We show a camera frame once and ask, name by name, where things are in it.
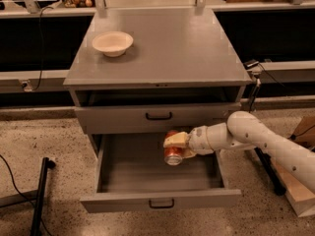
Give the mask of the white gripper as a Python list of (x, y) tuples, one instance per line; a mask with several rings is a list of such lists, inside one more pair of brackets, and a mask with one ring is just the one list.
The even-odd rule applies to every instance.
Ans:
[(163, 146), (165, 148), (185, 148), (188, 139), (189, 148), (183, 150), (184, 158), (192, 158), (196, 154), (206, 155), (213, 153), (214, 150), (208, 141), (207, 129), (207, 126), (196, 127), (189, 135), (185, 132), (169, 132), (165, 136)]

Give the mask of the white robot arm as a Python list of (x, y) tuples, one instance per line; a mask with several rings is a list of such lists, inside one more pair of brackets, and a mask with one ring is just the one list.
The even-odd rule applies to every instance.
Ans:
[(225, 123), (195, 127), (170, 135), (164, 148), (182, 148), (188, 154), (210, 154), (220, 149), (259, 148), (310, 191), (315, 192), (315, 154), (284, 138), (251, 113), (236, 111)]

